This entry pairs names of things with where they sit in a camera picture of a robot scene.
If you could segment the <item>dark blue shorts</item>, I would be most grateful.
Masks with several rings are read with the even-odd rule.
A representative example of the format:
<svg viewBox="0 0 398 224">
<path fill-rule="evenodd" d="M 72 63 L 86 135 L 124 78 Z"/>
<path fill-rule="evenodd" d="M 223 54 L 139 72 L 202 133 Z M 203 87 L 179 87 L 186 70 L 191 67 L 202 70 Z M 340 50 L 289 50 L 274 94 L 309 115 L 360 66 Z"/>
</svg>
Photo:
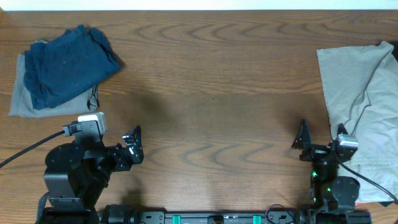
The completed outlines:
<svg viewBox="0 0 398 224">
<path fill-rule="evenodd" d="M 120 71 L 107 37 L 79 25 L 24 52 L 24 85 L 35 110 L 55 108 Z"/>
</svg>

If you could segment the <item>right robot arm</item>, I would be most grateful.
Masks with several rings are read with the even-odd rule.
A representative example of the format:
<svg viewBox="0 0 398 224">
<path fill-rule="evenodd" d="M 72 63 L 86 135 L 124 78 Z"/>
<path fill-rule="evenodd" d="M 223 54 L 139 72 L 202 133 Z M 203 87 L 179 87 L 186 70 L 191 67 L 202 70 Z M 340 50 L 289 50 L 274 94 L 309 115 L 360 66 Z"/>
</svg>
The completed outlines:
<svg viewBox="0 0 398 224">
<path fill-rule="evenodd" d="M 360 183 L 353 177 L 339 176 L 339 165 L 350 161 L 358 150 L 358 140 L 349 135 L 343 124 L 338 135 L 327 145 L 312 143 L 307 120 L 302 120 L 292 143 L 302 153 L 301 161 L 312 163 L 310 198 L 313 204 L 296 216 L 298 223 L 348 223 L 355 210 Z"/>
</svg>

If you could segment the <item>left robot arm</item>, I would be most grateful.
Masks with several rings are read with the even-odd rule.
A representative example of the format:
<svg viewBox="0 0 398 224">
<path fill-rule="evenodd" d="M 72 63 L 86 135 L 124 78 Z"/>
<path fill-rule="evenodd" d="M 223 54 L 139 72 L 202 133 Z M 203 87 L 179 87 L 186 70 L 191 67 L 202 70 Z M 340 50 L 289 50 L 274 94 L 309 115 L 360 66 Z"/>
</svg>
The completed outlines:
<svg viewBox="0 0 398 224">
<path fill-rule="evenodd" d="M 95 205 L 112 173 L 143 162 L 141 127 L 123 135 L 124 146 L 105 146 L 94 121 L 74 122 L 63 130 L 75 139 L 55 147 L 45 158 L 48 192 L 39 201 L 37 223 L 139 223 L 130 205 L 108 205 L 102 212 Z"/>
</svg>

